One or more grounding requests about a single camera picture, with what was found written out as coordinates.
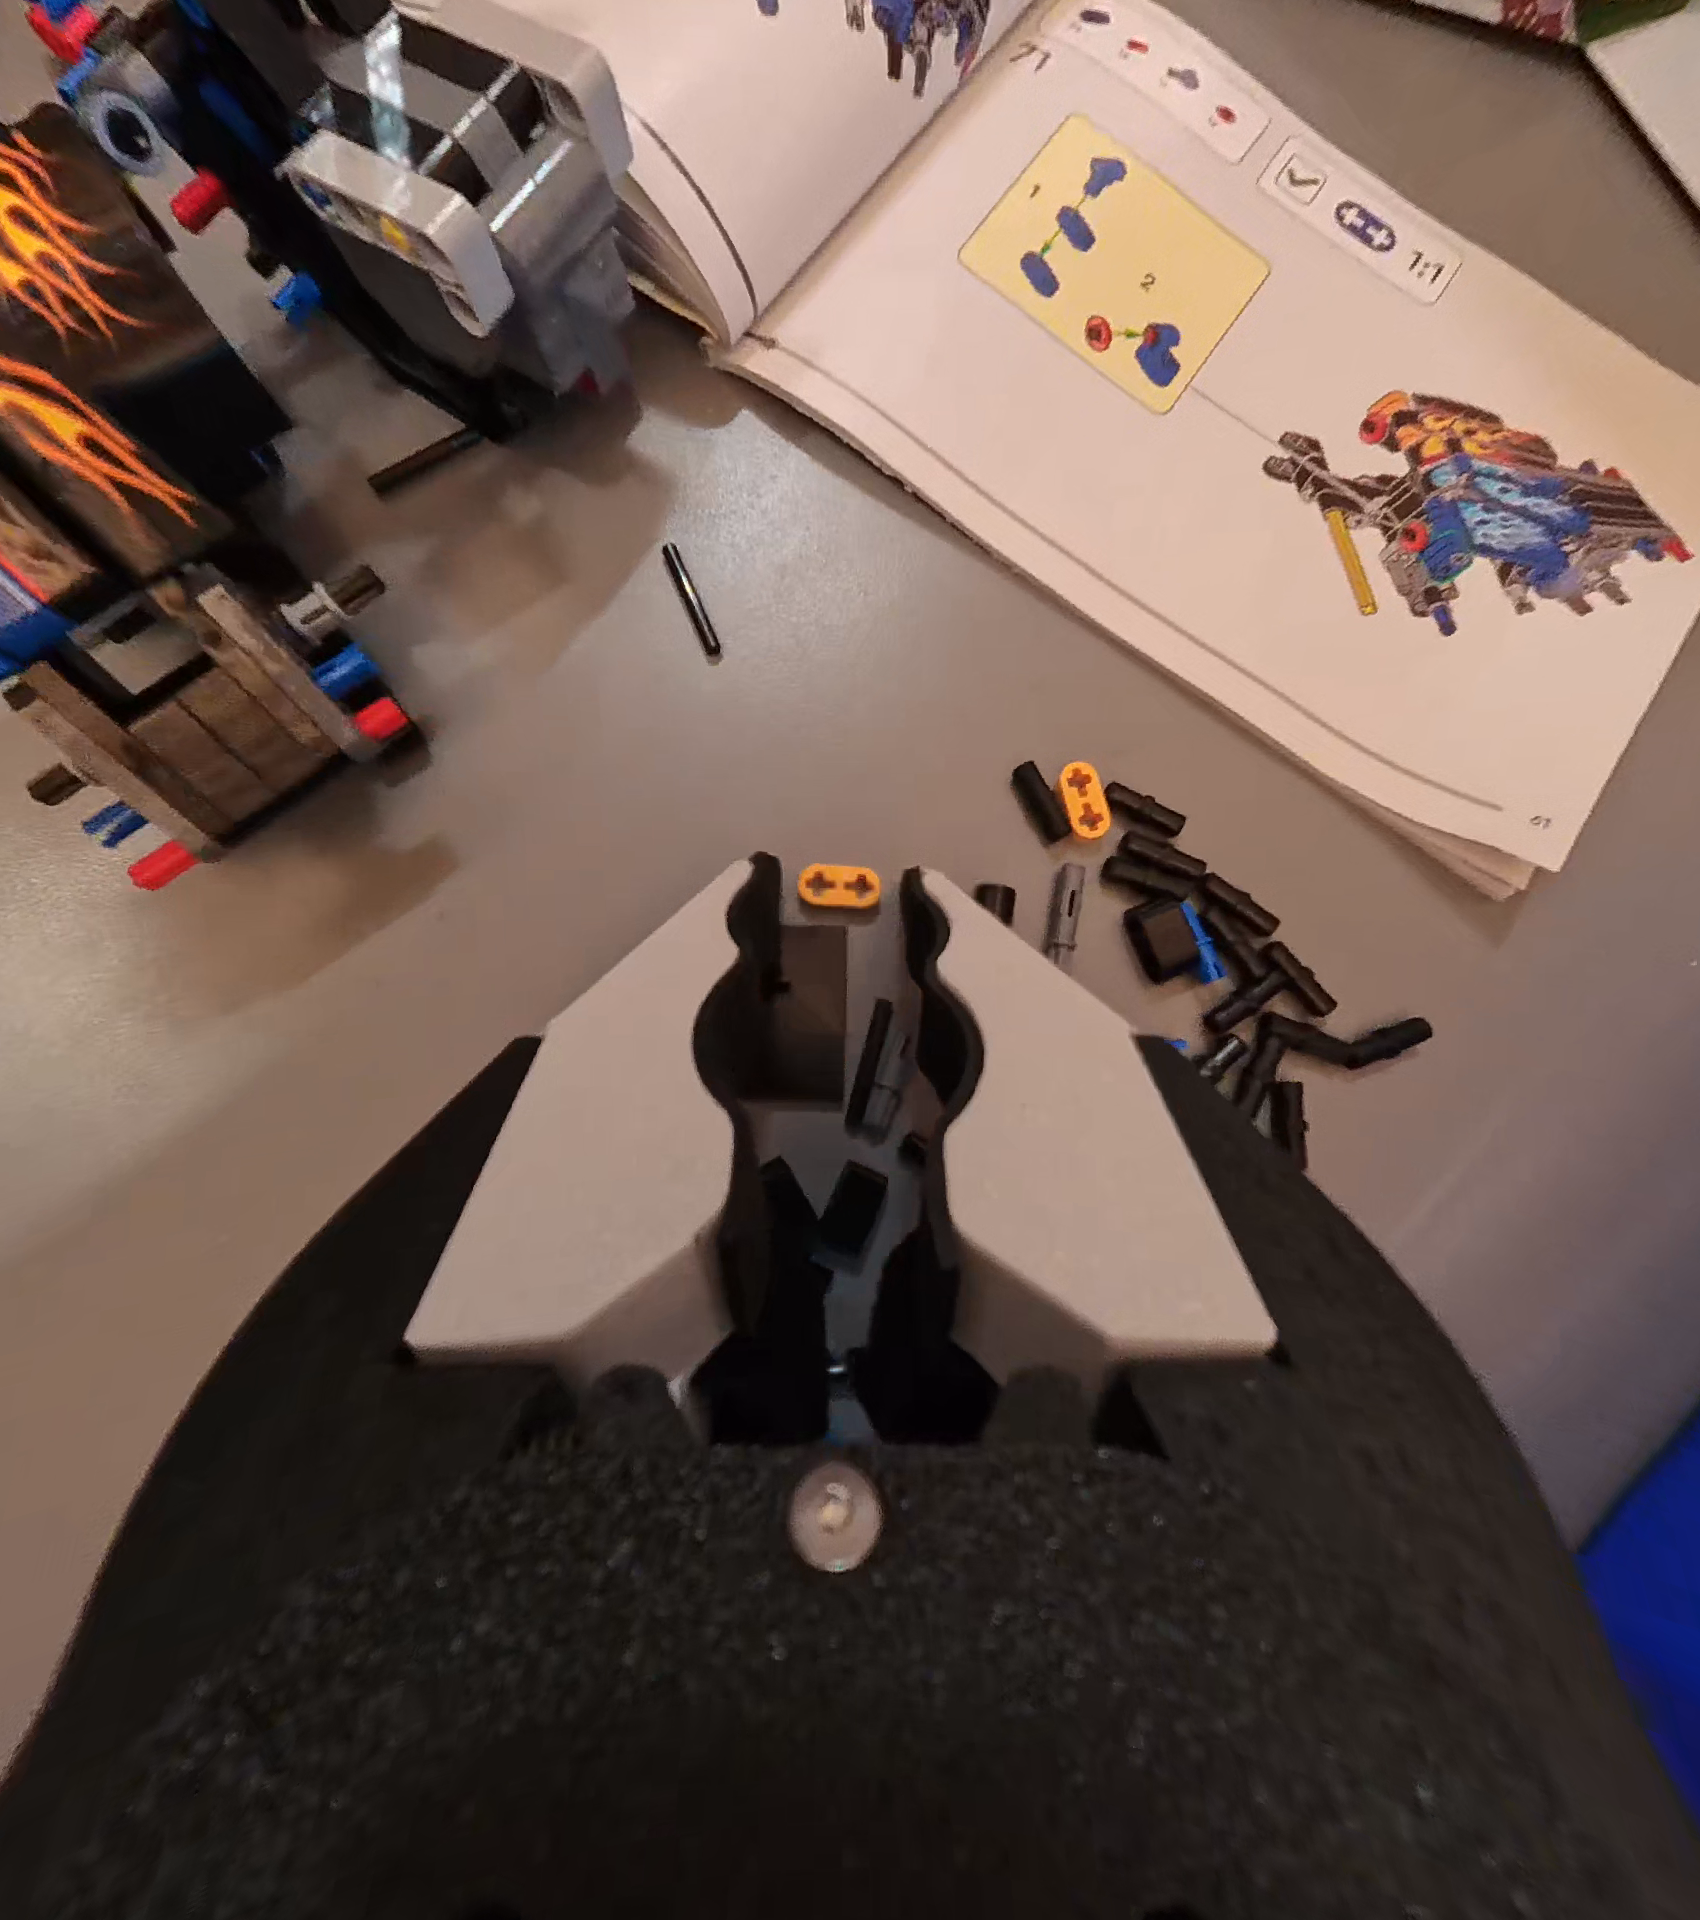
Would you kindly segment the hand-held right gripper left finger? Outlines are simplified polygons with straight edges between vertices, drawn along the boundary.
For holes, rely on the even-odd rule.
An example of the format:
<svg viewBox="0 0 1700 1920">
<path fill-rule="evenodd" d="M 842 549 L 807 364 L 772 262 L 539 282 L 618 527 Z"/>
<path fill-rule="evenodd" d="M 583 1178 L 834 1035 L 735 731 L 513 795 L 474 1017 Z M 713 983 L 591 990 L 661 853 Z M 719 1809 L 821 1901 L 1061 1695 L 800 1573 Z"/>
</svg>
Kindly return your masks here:
<svg viewBox="0 0 1700 1920">
<path fill-rule="evenodd" d="M 831 1416 L 817 1210 L 756 1104 L 784 1101 L 784 870 L 729 863 L 549 1021 L 404 1330 L 437 1366 L 583 1390 L 679 1383 L 717 1444 Z"/>
</svg>

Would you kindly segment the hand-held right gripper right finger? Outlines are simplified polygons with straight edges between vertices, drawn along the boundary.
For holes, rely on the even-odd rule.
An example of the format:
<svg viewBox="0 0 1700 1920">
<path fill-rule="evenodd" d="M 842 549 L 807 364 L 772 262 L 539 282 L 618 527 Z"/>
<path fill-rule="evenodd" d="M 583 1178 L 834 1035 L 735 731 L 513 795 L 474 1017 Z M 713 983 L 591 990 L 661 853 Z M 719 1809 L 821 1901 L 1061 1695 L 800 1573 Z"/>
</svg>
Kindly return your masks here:
<svg viewBox="0 0 1700 1920">
<path fill-rule="evenodd" d="M 1141 1041 L 956 880 L 901 885 L 921 1134 L 916 1222 L 858 1349 L 882 1443 L 969 1444 L 1014 1381 L 1095 1412 L 1133 1370 L 1257 1366 L 1273 1319 Z"/>
</svg>

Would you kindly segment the pile of small lego pieces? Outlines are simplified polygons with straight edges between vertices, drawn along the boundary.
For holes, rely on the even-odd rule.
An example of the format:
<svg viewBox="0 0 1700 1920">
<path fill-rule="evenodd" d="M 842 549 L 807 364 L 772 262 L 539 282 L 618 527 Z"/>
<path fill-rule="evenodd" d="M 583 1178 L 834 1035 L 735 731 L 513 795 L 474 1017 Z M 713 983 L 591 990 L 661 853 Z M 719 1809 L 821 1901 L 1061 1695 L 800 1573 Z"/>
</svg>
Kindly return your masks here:
<svg viewBox="0 0 1700 1920">
<path fill-rule="evenodd" d="M 1045 848 L 1072 837 L 1056 783 L 1044 784 L 1026 761 L 1010 772 L 1010 789 Z M 1242 886 L 1205 861 L 1177 846 L 1186 816 L 1149 793 L 1104 783 L 1113 853 L 1101 858 L 1099 880 L 1131 905 L 1120 916 L 1125 947 L 1147 984 L 1192 979 L 1223 983 L 1231 990 L 1202 1017 L 1208 1047 L 1196 1059 L 1198 1077 L 1223 1092 L 1245 1121 L 1260 1125 L 1271 1145 L 1297 1169 L 1310 1164 L 1305 1089 L 1281 1075 L 1288 1059 L 1310 1059 L 1343 1072 L 1365 1072 L 1426 1045 L 1428 1021 L 1406 1018 L 1343 1038 L 1322 1022 L 1337 1009 L 1318 973 L 1283 940 L 1280 921 Z M 1057 969 L 1072 963 L 1086 896 L 1086 870 L 1066 863 L 1053 873 L 1044 933 L 1044 957 Z M 876 997 L 861 1036 L 855 1072 L 842 1108 L 852 1140 L 884 1147 L 916 1077 L 913 1035 L 897 1005 Z M 850 1158 L 838 1170 L 827 1202 L 813 1224 L 812 1249 L 827 1268 L 861 1264 L 886 1213 L 889 1175 Z"/>
</svg>

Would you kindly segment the short black lego axle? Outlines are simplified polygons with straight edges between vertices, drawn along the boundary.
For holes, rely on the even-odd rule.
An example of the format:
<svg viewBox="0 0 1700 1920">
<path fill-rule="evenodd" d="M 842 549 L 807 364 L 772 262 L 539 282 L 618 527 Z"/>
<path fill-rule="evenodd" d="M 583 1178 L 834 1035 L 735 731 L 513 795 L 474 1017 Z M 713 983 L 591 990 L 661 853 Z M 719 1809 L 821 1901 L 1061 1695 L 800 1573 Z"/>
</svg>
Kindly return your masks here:
<svg viewBox="0 0 1700 1920">
<path fill-rule="evenodd" d="M 670 578 L 670 588 L 691 628 L 691 635 L 695 637 L 702 656 L 706 661 L 719 662 L 724 658 L 721 639 L 702 598 L 702 593 L 694 585 L 690 566 L 672 541 L 661 542 L 661 565 Z"/>
</svg>

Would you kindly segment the open lego instruction booklet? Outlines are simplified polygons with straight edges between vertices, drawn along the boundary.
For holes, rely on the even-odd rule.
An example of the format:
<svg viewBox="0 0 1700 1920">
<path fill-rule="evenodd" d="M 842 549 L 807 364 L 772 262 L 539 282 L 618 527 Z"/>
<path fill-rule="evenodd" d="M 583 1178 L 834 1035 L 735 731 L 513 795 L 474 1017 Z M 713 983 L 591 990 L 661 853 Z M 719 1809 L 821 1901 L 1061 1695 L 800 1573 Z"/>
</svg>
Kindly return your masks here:
<svg viewBox="0 0 1700 1920">
<path fill-rule="evenodd" d="M 715 367 L 1489 900 L 1700 618 L 1700 384 L 1162 5 L 523 5 Z"/>
</svg>

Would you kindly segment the black lego assembly grey bumper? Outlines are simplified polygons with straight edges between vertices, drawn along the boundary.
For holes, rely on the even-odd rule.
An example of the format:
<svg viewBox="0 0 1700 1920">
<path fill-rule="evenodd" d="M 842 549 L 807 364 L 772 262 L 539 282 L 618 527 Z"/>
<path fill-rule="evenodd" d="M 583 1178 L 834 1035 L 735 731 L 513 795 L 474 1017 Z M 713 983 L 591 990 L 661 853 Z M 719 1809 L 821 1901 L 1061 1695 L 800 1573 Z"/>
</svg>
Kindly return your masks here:
<svg viewBox="0 0 1700 1920">
<path fill-rule="evenodd" d="M 632 140 L 607 63 L 513 5 L 28 5 L 125 176 L 187 171 L 175 229 L 240 221 L 288 318 L 335 322 L 456 422 L 375 495 L 628 376 Z"/>
</svg>

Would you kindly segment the lego truck body flame panels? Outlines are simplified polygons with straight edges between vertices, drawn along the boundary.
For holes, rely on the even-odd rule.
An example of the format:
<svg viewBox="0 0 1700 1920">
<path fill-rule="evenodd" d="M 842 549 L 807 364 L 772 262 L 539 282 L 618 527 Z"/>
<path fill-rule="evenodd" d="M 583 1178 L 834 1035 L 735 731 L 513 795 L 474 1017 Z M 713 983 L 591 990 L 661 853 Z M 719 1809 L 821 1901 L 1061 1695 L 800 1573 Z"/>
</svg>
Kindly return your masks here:
<svg viewBox="0 0 1700 1920">
<path fill-rule="evenodd" d="M 78 119 L 0 119 L 0 697 L 145 895 L 419 738 L 351 635 L 383 581 L 249 512 L 288 431 Z"/>
</svg>

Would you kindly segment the floral patterned folded paper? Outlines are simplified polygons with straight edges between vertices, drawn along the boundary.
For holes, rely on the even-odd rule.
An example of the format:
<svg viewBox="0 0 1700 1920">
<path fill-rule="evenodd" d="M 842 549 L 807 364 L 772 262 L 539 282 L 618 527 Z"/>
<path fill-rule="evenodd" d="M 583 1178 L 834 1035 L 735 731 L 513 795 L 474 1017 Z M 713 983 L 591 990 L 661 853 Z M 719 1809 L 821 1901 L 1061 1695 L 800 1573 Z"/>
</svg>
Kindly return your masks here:
<svg viewBox="0 0 1700 1920">
<path fill-rule="evenodd" d="M 1607 36 L 1670 19 L 1688 3 L 1416 3 L 1481 29 L 1539 43 L 1587 49 Z"/>
</svg>

